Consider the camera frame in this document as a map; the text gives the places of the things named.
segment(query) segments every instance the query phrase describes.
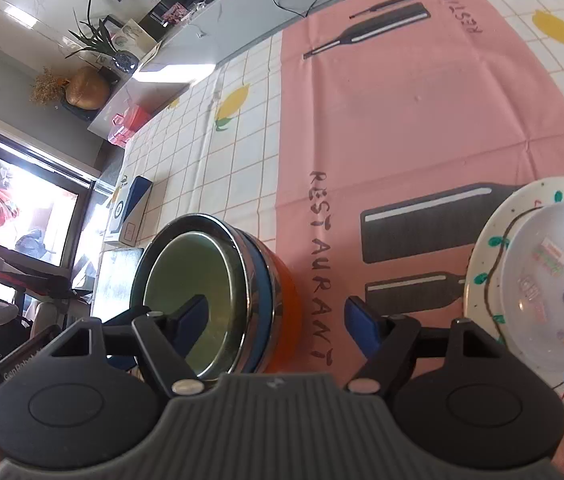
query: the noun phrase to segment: metal screw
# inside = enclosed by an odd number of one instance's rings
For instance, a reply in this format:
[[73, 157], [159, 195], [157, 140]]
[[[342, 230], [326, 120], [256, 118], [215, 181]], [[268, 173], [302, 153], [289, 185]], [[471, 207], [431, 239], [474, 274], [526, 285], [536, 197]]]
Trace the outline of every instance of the metal screw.
[[380, 383], [375, 379], [358, 378], [348, 383], [348, 391], [354, 394], [376, 394], [380, 391], [380, 388]]
[[181, 396], [197, 395], [204, 391], [204, 384], [195, 379], [181, 379], [173, 383], [171, 390]]

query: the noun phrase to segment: decorated plate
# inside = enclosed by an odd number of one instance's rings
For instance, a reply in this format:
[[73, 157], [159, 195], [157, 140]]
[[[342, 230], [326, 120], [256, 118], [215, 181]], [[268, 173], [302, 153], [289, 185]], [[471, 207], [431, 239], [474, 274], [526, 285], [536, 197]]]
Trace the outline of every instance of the decorated plate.
[[551, 386], [564, 402], [564, 372], [530, 362], [510, 337], [500, 300], [504, 252], [528, 219], [543, 207], [564, 202], [564, 177], [531, 182], [513, 193], [488, 220], [468, 263], [464, 289], [464, 315], [470, 317]]

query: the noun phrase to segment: gray wall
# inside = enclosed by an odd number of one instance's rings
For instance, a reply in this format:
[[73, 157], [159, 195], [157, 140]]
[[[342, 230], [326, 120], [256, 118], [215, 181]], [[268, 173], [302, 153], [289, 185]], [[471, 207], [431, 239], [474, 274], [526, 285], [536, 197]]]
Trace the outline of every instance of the gray wall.
[[93, 166], [103, 139], [57, 104], [41, 106], [29, 100], [33, 70], [0, 51], [0, 120], [49, 146]]

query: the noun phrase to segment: ribbed gray plastic body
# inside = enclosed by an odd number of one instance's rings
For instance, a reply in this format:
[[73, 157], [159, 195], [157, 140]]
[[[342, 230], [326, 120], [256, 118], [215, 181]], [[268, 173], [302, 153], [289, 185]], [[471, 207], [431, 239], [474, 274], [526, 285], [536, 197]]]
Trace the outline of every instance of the ribbed gray plastic body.
[[111, 462], [62, 472], [27, 469], [8, 460], [0, 464], [0, 480], [24, 479], [563, 480], [564, 476], [549, 460], [501, 472], [441, 462], [399, 431], [380, 398], [349, 394], [328, 374], [315, 374], [223, 376], [210, 392], [172, 399], [149, 436]]

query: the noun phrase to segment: tablecloth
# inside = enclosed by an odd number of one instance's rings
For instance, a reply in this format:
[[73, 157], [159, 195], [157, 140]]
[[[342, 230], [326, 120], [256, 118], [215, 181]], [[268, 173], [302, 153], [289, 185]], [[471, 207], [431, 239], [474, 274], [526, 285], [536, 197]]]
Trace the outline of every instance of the tablecloth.
[[[363, 363], [347, 296], [435, 273], [458, 285], [466, 272], [476, 235], [456, 232], [479, 215], [449, 207], [431, 229], [395, 211], [482, 183], [494, 207], [564, 174], [564, 0], [404, 0], [354, 17], [386, 1], [345, 0], [217, 68], [132, 139], [124, 162], [123, 174], [154, 182], [140, 245], [187, 212], [258, 236], [303, 300], [289, 370], [339, 383]], [[373, 229], [391, 243], [374, 244]], [[462, 315], [455, 290], [412, 315], [448, 326]], [[564, 470], [564, 440], [555, 462]]]

